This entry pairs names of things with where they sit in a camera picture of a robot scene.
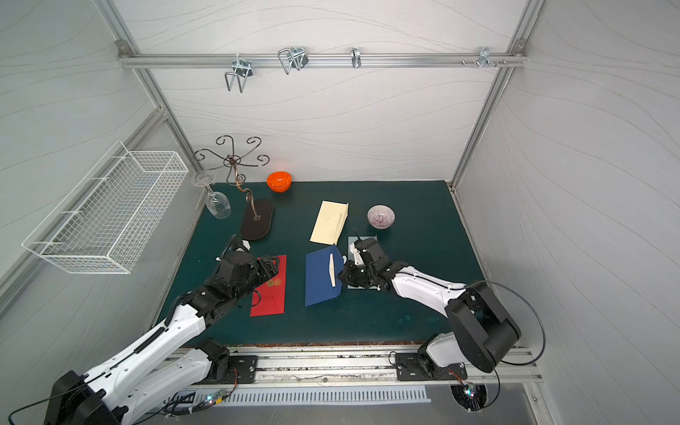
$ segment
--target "wire rack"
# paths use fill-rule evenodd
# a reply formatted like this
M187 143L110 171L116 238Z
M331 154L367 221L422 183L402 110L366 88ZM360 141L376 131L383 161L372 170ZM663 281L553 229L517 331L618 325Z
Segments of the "wire rack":
M122 155L109 155L120 146ZM26 249L69 273L132 271L188 170L177 152L128 151L120 142L98 164L107 159L114 162L104 176L86 176L24 240ZM83 183L86 194L64 209ZM45 231L47 221L56 224Z

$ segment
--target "metal jewelry stand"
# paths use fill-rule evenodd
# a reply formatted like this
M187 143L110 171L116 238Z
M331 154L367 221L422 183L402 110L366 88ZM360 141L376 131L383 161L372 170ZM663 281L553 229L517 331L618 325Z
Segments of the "metal jewelry stand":
M229 174L227 174L225 179L226 182L231 186L236 186L238 190L245 193L245 201L250 203L250 207L252 209L252 213L250 209L246 209L245 213L243 214L243 221L241 222L241 236L248 241L261 239L269 232L269 228L271 227L274 205L268 199L254 199L252 190L241 187L241 185L245 183L245 174L241 174L239 172L239 165L243 167L264 167L265 165L269 164L269 156L265 154L260 154L257 156L257 160L263 164L242 164L241 161L246 156L250 155L255 149L257 149L260 144L262 144L262 139L257 136L249 137L248 140L245 141L247 144L257 144L244 155L236 155L234 138L230 135L219 136L215 140L215 144L219 146L224 145L226 143L227 137L231 140L231 154L221 156L210 149L204 148L194 152L194 157L200 162L205 159L205 155L201 152L208 151L222 160L222 165L214 168L208 168L208 170L216 170L225 167L229 168ZM232 171L234 172L233 183L229 181Z

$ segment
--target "red envelope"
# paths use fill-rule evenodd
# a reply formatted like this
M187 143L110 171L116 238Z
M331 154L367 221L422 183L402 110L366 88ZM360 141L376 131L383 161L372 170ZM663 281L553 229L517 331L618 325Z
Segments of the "red envelope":
M284 312L284 301L286 299L286 256L279 255L279 274L267 283L259 285L257 291L262 296L260 297L253 292L252 304L255 307L250 308L250 317L255 316L269 316L271 314L281 314Z

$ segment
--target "robotic arm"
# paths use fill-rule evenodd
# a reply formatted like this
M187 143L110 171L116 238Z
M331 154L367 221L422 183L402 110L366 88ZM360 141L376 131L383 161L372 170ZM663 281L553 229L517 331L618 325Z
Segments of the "robotic arm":
M279 272L277 257L255 259L236 235L218 260L214 274L196 290L177 297L163 322L85 374L70 371L59 378L52 387L45 425L129 425L194 382L207 377L224 380L231 370L229 350L212 340L154 370Z
M448 318L453 332L430 338L418 350L425 375L431 376L435 365L465 359L490 373L522 336L489 287L448 282L403 261L392 262L374 238L359 239L350 249L355 262L348 261L340 276L348 285L394 291Z
M343 282L393 291L448 318L453 332L430 338L418 350L425 376L465 359L489 373L519 339L517 324L488 287L447 282L405 262L392 262L373 238L359 239L350 249L356 260L346 262L339 275ZM206 378L224 381L233 367L229 350L212 340L177 362L154 369L279 271L277 257L254 258L236 235L217 260L214 274L196 290L177 297L163 322L85 374L70 371L59 378L52 387L45 425L131 425L190 384Z

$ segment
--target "white bowl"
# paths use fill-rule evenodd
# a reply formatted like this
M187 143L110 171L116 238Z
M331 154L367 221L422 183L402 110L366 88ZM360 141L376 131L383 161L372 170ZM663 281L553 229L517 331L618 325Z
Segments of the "white bowl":
M387 205L376 205L371 207L367 215L371 226L379 230L388 228L394 223L394 211Z

